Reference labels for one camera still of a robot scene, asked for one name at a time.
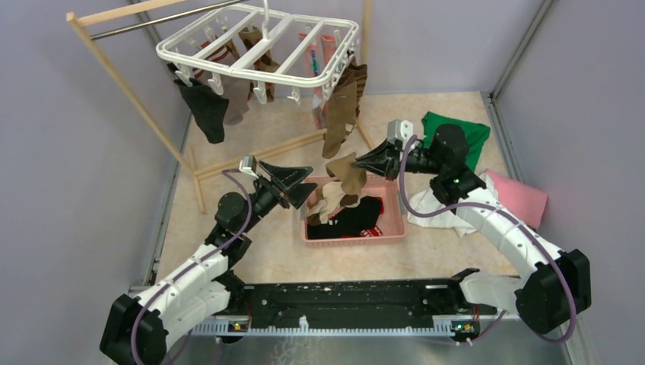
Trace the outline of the brown striped sock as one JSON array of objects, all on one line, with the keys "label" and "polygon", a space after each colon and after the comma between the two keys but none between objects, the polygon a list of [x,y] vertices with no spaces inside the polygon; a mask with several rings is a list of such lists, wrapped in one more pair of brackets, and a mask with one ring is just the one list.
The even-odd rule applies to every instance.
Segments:
[{"label": "brown striped sock", "polygon": [[368,78],[368,65],[361,64],[358,65],[356,62],[352,61],[348,66],[348,69],[353,72],[354,80],[356,81],[356,117],[360,115],[360,103],[364,95],[365,87],[367,84]]}]

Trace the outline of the pink sock with teal spots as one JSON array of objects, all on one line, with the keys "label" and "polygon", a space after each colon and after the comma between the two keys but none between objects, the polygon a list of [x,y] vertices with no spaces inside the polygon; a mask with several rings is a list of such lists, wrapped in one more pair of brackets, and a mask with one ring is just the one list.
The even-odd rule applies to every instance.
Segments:
[{"label": "pink sock with teal spots", "polygon": [[[336,49],[336,41],[331,34],[321,34],[309,44],[304,52],[304,62],[310,77],[321,75],[322,70]],[[318,129],[324,129],[326,127],[325,113],[326,105],[323,100],[322,88],[315,87],[312,97],[312,116],[314,124]]]}]

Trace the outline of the white plastic clip hanger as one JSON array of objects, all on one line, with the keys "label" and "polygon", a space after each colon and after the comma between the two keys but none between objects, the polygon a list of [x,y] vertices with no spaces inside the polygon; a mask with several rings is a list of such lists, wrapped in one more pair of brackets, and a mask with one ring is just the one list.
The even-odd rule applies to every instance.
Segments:
[{"label": "white plastic clip hanger", "polygon": [[[268,2],[261,6],[244,5],[239,1],[220,3],[201,10],[199,14],[197,20],[161,40],[156,46],[157,55],[164,61],[173,63],[178,68],[179,79],[186,84],[191,83],[189,79],[194,75],[195,69],[210,73],[208,85],[218,95],[223,94],[222,75],[251,81],[254,84],[253,93],[260,103],[267,102],[267,83],[289,87],[289,99],[295,103],[300,102],[301,90],[321,87],[325,103],[354,57],[360,29],[355,21],[272,10]],[[216,49],[238,36],[244,27],[251,27],[256,21],[262,22],[262,40],[251,50],[245,51],[234,64],[222,65],[206,59]],[[278,70],[255,70],[254,61],[266,51],[272,51],[273,46],[281,41],[294,24],[302,24],[309,30],[286,59],[280,62]],[[292,75],[291,69],[304,58],[309,44],[328,27],[335,31],[337,49],[321,75]]]}]

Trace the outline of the plain tan brown sock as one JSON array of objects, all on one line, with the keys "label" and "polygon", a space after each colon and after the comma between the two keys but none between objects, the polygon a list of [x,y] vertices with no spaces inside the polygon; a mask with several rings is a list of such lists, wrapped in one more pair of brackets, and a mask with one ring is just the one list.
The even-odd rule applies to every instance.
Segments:
[{"label": "plain tan brown sock", "polygon": [[356,123],[357,82],[353,72],[342,76],[327,101],[326,133],[322,157],[333,158]]}]

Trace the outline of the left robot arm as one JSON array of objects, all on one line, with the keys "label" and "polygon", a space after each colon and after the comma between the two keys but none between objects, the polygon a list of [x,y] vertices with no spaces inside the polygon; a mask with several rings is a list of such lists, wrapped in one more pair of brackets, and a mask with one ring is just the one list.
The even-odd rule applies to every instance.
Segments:
[{"label": "left robot arm", "polygon": [[100,352],[117,364],[161,364],[168,351],[209,316],[241,310],[232,268],[248,250],[247,233],[274,208],[300,208],[316,189],[312,167],[279,167],[245,156],[223,175],[237,190],[221,196],[215,226],[191,256],[158,283],[110,307]]}]

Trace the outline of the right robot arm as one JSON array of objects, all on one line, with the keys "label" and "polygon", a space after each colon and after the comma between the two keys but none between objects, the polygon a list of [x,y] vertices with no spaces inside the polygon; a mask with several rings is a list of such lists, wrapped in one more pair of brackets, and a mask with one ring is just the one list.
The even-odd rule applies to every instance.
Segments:
[{"label": "right robot arm", "polygon": [[[578,249],[566,251],[531,230],[506,208],[466,164],[469,144],[462,128],[439,126],[430,144],[418,141],[407,120],[388,124],[386,140],[354,162],[387,180],[398,180],[402,202],[415,217],[451,212],[481,233],[516,269],[515,277],[472,271],[446,292],[455,313],[475,304],[518,315],[542,340],[569,340],[578,316],[591,305],[588,257]],[[406,173],[432,176],[429,186],[442,204],[436,211],[415,210],[403,190]]]}]

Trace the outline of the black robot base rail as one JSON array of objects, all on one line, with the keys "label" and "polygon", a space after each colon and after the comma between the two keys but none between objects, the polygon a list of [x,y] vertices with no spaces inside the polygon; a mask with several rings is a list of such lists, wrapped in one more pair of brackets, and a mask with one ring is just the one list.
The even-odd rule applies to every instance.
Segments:
[{"label": "black robot base rail", "polygon": [[469,273],[450,278],[243,284],[233,288],[228,308],[208,316],[190,333],[226,343],[243,337],[448,337],[477,338],[479,320],[500,310],[471,304],[459,288]]}]

